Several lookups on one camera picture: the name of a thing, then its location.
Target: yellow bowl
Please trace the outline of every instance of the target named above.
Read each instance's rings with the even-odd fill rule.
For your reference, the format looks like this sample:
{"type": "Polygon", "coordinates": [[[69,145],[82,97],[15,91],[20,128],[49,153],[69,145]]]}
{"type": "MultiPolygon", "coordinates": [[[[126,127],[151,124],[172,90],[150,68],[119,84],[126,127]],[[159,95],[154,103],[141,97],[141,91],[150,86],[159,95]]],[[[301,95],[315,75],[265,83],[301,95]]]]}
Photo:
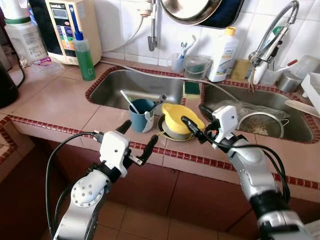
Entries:
{"type": "Polygon", "coordinates": [[[198,118],[198,116],[189,108],[182,105],[164,103],[162,105],[162,112],[165,115],[165,124],[176,134],[189,134],[190,131],[187,126],[181,121],[182,116],[194,121],[198,128],[203,131],[205,124],[198,118]]]}

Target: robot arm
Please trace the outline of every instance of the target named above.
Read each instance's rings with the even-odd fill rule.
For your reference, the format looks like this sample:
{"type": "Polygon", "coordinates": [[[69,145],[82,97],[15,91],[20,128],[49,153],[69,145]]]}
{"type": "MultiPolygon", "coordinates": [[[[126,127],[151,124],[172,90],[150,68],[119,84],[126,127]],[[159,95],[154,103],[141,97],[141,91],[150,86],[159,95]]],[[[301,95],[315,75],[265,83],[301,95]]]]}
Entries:
{"type": "Polygon", "coordinates": [[[243,136],[232,132],[238,125],[236,108],[225,106],[212,112],[203,105],[201,112],[211,124],[201,132],[187,117],[181,120],[201,144],[209,141],[213,148],[225,152],[236,169],[241,189],[257,218],[263,240],[312,240],[299,216],[284,200],[272,173],[267,167],[266,155],[259,147],[249,145],[243,136]]]}
{"type": "Polygon", "coordinates": [[[126,121],[116,131],[97,132],[95,139],[101,143],[101,164],[93,163],[87,175],[79,179],[71,190],[70,205],[54,234],[54,240],[91,240],[95,234],[98,214],[106,193],[118,178],[124,178],[132,163],[143,166],[158,141],[154,135],[141,156],[131,155],[130,140],[124,133],[131,122],[126,121]]]}

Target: dish rack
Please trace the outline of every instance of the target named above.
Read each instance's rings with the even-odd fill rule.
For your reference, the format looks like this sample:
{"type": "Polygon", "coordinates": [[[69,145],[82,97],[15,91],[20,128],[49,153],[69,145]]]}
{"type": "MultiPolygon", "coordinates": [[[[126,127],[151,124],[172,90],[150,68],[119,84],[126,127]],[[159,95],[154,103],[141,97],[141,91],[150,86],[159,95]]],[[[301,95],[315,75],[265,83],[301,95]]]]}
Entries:
{"type": "Polygon", "coordinates": [[[303,97],[308,97],[320,114],[320,74],[310,72],[308,73],[301,83],[304,90],[303,97]]]}

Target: yellow lid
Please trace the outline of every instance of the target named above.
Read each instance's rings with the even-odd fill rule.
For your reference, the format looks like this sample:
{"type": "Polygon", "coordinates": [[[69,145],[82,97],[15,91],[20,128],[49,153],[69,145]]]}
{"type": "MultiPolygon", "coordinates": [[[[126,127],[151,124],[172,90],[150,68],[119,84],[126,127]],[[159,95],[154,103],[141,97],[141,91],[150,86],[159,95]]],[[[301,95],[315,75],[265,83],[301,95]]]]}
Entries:
{"type": "Polygon", "coordinates": [[[172,132],[176,134],[190,133],[190,130],[181,121],[182,116],[186,116],[194,121],[194,123],[197,124],[200,130],[203,130],[205,128],[205,124],[191,109],[186,106],[164,103],[162,105],[162,112],[165,115],[165,124],[172,132]]]}
{"type": "Polygon", "coordinates": [[[236,34],[236,28],[234,26],[228,26],[224,32],[225,35],[234,36],[236,34]]]}

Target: blue cup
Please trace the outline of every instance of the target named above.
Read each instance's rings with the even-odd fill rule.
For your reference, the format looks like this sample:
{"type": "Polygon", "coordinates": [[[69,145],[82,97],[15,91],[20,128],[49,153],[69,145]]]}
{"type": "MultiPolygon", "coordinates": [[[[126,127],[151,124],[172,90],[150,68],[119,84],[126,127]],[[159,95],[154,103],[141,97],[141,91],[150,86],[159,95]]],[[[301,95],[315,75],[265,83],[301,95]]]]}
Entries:
{"type": "Polygon", "coordinates": [[[132,128],[137,133],[146,133],[154,125],[154,102],[149,99],[137,99],[132,104],[139,114],[129,105],[132,128]]]}

